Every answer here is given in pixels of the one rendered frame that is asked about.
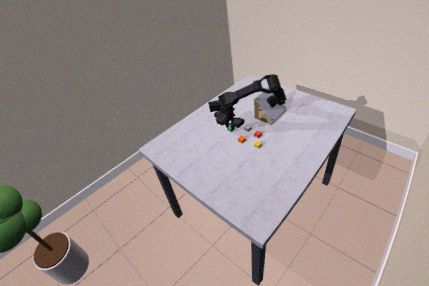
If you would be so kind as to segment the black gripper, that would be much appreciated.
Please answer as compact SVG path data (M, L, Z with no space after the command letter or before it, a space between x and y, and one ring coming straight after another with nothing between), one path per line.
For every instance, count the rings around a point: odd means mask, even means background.
M225 111L225 110L216 111L214 113L214 116L216 118L220 114L220 111L223 111L224 113L227 113L227 115L229 115L229 120L231 121L231 123L228 122L227 124L225 124L225 126L228 128L229 125L230 125L232 131L233 131L234 127L240 128L245 123L244 119L241 119L239 117L238 118L236 118L236 117L234 118L234 116L235 116L235 114L233 114L234 108L232 108L229 111Z

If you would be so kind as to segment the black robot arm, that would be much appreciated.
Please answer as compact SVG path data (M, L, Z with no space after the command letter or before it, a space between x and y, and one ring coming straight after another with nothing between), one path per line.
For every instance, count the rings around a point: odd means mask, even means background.
M267 79L269 89L262 88L261 82L262 80ZM261 79L255 80L253 83L235 91L235 92L225 92L218 96L218 100L209 102L210 111L219 111L219 110L225 110L229 111L233 108L233 105L237 104L237 102L255 92L265 92L265 93L273 93L274 95L271 95L269 98L267 98L267 102L273 108L274 106L283 105L285 104L286 96L284 93L283 88L281 87L281 83L279 80L278 75L272 74L272 75L266 75ZM227 113L224 113L223 111L220 111L220 114L215 119L216 122L220 125L227 124L229 122L229 115Z

